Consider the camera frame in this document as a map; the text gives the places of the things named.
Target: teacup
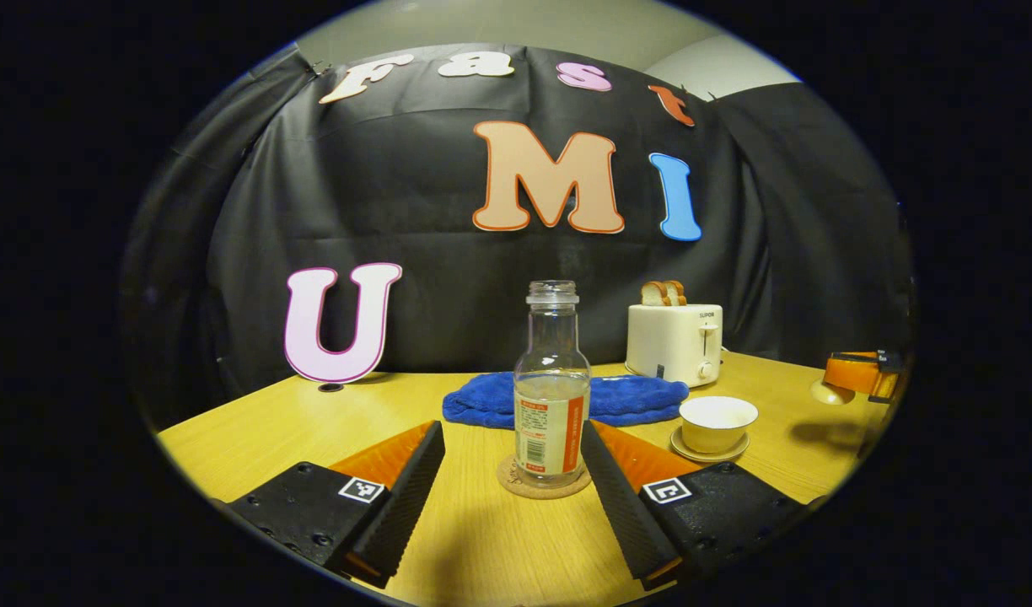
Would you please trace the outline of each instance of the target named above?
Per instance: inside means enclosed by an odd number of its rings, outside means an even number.
[[[724,452],[755,421],[755,405],[730,396],[701,396],[681,403],[681,439],[699,453]]]

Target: orange and white label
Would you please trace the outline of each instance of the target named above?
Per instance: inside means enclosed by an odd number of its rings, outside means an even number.
[[[516,395],[516,462],[536,474],[573,472],[583,460],[580,441],[590,391],[570,400]]]

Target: wooden table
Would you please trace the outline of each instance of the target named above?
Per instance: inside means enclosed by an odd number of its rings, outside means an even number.
[[[690,393],[753,403],[760,417],[748,428],[751,445],[736,461],[802,504],[846,479],[864,432],[886,411],[863,394],[845,405],[816,403],[808,388],[823,370],[733,352],[721,359],[719,380]],[[595,377],[626,374],[623,364],[593,369]],[[616,605],[646,596],[624,567],[593,483],[568,499],[520,499],[494,476],[513,452],[513,430],[443,420],[443,396],[475,375],[374,374],[337,392],[292,377],[159,439],[200,491],[232,501],[297,461],[328,466],[439,419],[445,460],[385,595],[415,605],[493,607]],[[666,447],[679,424],[624,430]]]

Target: cork coaster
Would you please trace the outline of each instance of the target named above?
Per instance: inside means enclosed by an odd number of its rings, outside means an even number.
[[[590,485],[590,473],[585,468],[584,472],[581,472],[573,483],[555,489],[527,486],[522,480],[519,480],[519,476],[516,476],[516,453],[513,453],[501,460],[501,466],[497,467],[497,481],[502,487],[517,496],[524,497],[524,499],[562,499],[580,492],[582,488]]]

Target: blue cloth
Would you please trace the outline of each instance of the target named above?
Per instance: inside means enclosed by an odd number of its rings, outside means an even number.
[[[479,375],[464,387],[445,396],[442,414],[448,421],[513,427],[513,374]],[[610,425],[636,425],[675,419],[678,407],[688,398],[683,381],[657,377],[621,375],[592,377],[590,418]]]

